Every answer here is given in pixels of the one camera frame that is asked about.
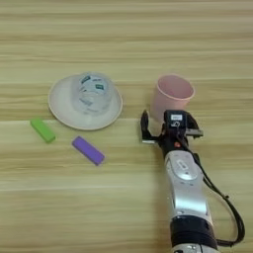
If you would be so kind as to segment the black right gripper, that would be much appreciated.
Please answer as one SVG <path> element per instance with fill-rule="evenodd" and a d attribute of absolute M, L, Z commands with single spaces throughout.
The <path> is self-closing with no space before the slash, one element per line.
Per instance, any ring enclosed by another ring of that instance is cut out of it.
<path fill-rule="evenodd" d="M 191 114 L 187 114 L 186 129 L 176 127 L 166 128 L 163 126 L 159 137 L 150 133 L 148 119 L 148 112 L 144 110 L 140 118 L 141 141 L 143 143 L 156 143 L 158 141 L 163 156 L 166 156 L 171 151 L 189 151 L 188 136 L 198 138 L 204 135 L 204 132 L 199 128 Z"/>

